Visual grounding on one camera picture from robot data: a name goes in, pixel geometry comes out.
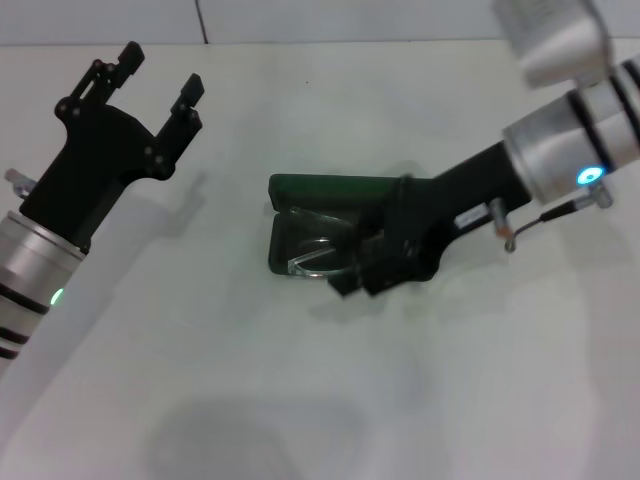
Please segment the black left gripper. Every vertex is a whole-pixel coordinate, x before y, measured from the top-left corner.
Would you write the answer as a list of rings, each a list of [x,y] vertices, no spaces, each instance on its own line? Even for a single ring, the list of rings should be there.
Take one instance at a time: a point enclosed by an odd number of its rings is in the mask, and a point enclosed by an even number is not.
[[[145,60],[130,41],[116,63],[92,62],[71,94],[55,107],[66,140],[19,212],[72,245],[86,249],[127,187],[140,179],[166,180],[202,121],[195,106],[204,95],[192,73],[160,131],[151,133],[126,112],[105,104]]]

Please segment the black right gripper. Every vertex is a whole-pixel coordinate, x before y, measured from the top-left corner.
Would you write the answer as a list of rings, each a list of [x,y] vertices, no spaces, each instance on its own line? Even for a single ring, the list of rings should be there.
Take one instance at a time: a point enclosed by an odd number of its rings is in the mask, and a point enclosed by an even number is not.
[[[347,298],[363,289],[377,296],[402,283],[431,280],[449,245],[490,222],[488,214],[468,227],[455,219],[499,199],[507,211],[532,200],[502,142],[431,178],[403,177],[361,225],[383,233],[382,245],[357,270],[331,275],[328,285]]]

